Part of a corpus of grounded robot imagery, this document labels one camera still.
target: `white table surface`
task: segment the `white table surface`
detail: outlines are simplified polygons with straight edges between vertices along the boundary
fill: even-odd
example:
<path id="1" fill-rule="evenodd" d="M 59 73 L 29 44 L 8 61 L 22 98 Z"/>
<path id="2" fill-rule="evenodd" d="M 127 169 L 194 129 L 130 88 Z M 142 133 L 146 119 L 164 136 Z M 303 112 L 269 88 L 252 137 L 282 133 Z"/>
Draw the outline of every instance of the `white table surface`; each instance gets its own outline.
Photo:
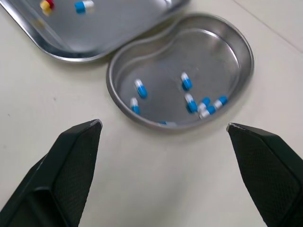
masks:
<path id="1" fill-rule="evenodd" d="M 255 73 L 224 116 L 184 134 L 159 135 L 115 106 L 107 65 L 53 60 L 0 8 L 0 208 L 62 131 L 99 118 L 104 128 L 80 226 L 265 226 L 225 128 L 228 122 L 263 128 L 303 157 L 302 53 L 233 0 L 193 0 L 188 11 L 234 24 L 253 49 Z"/>

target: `pill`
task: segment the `pill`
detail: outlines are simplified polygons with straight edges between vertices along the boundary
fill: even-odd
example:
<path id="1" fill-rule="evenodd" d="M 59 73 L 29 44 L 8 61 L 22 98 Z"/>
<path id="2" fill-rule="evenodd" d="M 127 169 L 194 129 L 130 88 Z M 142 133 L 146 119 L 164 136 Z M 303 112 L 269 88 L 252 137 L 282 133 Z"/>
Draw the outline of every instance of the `pill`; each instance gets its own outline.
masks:
<path id="1" fill-rule="evenodd" d="M 79 1 L 75 3 L 75 8 L 77 13 L 86 13 L 92 11 L 94 8 L 94 2 L 91 0 Z"/>
<path id="2" fill-rule="evenodd" d="M 42 2 L 40 2 L 40 7 L 42 9 L 42 12 L 46 16 L 49 16 L 51 14 L 52 8 L 51 8 L 51 4 L 48 1 L 43 0 Z"/>
<path id="3" fill-rule="evenodd" d="M 181 79 L 182 79 L 182 87 L 184 90 L 188 91 L 193 87 L 193 85 L 186 73 L 184 73 L 184 72 L 182 73 Z"/>
<path id="4" fill-rule="evenodd" d="M 185 100 L 187 102 L 187 106 L 189 108 L 189 110 L 194 113 L 194 112 L 197 112 L 198 111 L 198 106 L 197 104 L 195 103 L 193 97 L 191 96 L 191 94 L 187 93 L 185 94 Z"/>
<path id="5" fill-rule="evenodd" d="M 140 109 L 139 109 L 139 106 L 138 106 L 138 100 L 136 98 L 131 98 L 131 109 L 136 114 L 140 114 Z"/>
<path id="6" fill-rule="evenodd" d="M 214 102 L 214 107 L 216 109 L 220 109 L 222 106 L 224 106 L 225 104 L 227 103 L 227 97 L 225 96 L 222 96 L 220 97 L 219 99 L 217 99 L 215 102 Z"/>
<path id="7" fill-rule="evenodd" d="M 134 83 L 137 87 L 137 90 L 138 90 L 138 93 L 139 93 L 140 97 L 141 98 L 146 98 L 147 97 L 147 91 L 146 91 L 142 81 L 140 79 L 136 79 Z"/>
<path id="8" fill-rule="evenodd" d="M 199 117 L 202 118 L 206 118 L 209 115 L 212 115 L 216 112 L 216 109 L 213 105 L 210 105 L 209 107 L 207 107 L 205 110 L 203 110 L 200 114 Z"/>
<path id="9" fill-rule="evenodd" d="M 44 0 L 44 1 L 40 2 L 40 7 L 44 11 L 44 10 L 50 9 L 51 5 L 48 3 L 48 1 Z"/>
<path id="10" fill-rule="evenodd" d="M 198 111 L 201 112 L 201 111 L 205 110 L 209 104 L 210 104 L 210 98 L 205 97 L 204 99 L 202 99 L 201 103 L 199 104 Z"/>
<path id="11" fill-rule="evenodd" d="M 160 124 L 165 124 L 167 126 L 176 126 L 177 124 L 175 122 L 159 122 Z"/>

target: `metal tray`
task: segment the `metal tray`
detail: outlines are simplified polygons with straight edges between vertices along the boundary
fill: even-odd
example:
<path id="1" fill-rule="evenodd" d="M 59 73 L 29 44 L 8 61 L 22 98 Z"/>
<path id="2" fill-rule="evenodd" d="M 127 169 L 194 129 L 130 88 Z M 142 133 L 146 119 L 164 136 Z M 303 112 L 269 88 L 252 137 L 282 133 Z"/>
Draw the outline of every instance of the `metal tray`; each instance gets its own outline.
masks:
<path id="1" fill-rule="evenodd" d="M 101 58 L 179 12 L 190 0 L 94 0 L 94 12 L 79 15 L 79 0 L 54 0 L 49 17 L 41 0 L 0 0 L 34 43 L 64 61 Z"/>
<path id="2" fill-rule="evenodd" d="M 167 130 L 188 129 L 216 118 L 241 94 L 252 77 L 254 58 L 244 36 L 226 20 L 208 14 L 188 15 L 158 35 L 134 41 L 113 57 L 107 88 L 116 105 L 134 121 Z M 225 95 L 229 102 L 214 115 L 200 119 L 186 109 L 181 74 L 186 72 L 197 104 Z M 141 99 L 134 81 L 148 91 Z M 130 109 L 136 97 L 140 115 Z M 165 125 L 159 122 L 174 122 Z"/>

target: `blue and white capsule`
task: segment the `blue and white capsule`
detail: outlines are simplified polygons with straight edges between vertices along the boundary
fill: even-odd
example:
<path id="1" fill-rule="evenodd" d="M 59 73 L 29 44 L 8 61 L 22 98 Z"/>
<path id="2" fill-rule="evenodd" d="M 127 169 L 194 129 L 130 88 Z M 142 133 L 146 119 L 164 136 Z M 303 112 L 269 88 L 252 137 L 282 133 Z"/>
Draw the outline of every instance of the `blue and white capsule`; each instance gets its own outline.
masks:
<path id="1" fill-rule="evenodd" d="M 147 98 L 147 91 L 146 91 L 142 81 L 140 79 L 136 79 L 134 83 L 137 87 L 137 90 L 138 90 L 138 93 L 139 93 L 140 97 L 141 98 Z"/>
<path id="2" fill-rule="evenodd" d="M 160 124 L 165 124 L 167 126 L 176 126 L 177 124 L 175 122 L 159 122 Z"/>
<path id="3" fill-rule="evenodd" d="M 197 104 L 195 103 L 193 97 L 191 96 L 191 94 L 187 93 L 185 94 L 185 100 L 187 102 L 187 106 L 189 108 L 189 110 L 194 113 L 194 112 L 197 112 L 198 111 L 198 106 Z"/>
<path id="4" fill-rule="evenodd" d="M 94 2 L 91 0 L 76 2 L 75 3 L 76 12 L 79 14 L 90 12 L 93 10 L 94 5 L 95 5 Z"/>
<path id="5" fill-rule="evenodd" d="M 131 109 L 132 111 L 134 111 L 136 114 L 140 114 L 140 109 L 139 109 L 139 105 L 138 105 L 138 100 L 134 97 L 131 98 Z"/>
<path id="6" fill-rule="evenodd" d="M 198 106 L 198 112 L 202 112 L 203 110 L 205 110 L 210 104 L 210 98 L 209 97 L 205 97 L 204 99 L 202 99 L 201 103 Z"/>
<path id="7" fill-rule="evenodd" d="M 203 110 L 202 112 L 199 113 L 199 117 L 200 117 L 200 119 L 206 118 L 209 115 L 213 115 L 215 112 L 216 112 L 216 108 L 213 105 L 210 105 L 205 110 Z"/>
<path id="8" fill-rule="evenodd" d="M 184 73 L 184 72 L 182 73 L 181 79 L 182 79 L 182 87 L 184 90 L 188 91 L 193 87 L 193 85 L 186 73 Z"/>
<path id="9" fill-rule="evenodd" d="M 227 103 L 227 97 L 222 96 L 214 102 L 214 107 L 218 110 Z"/>

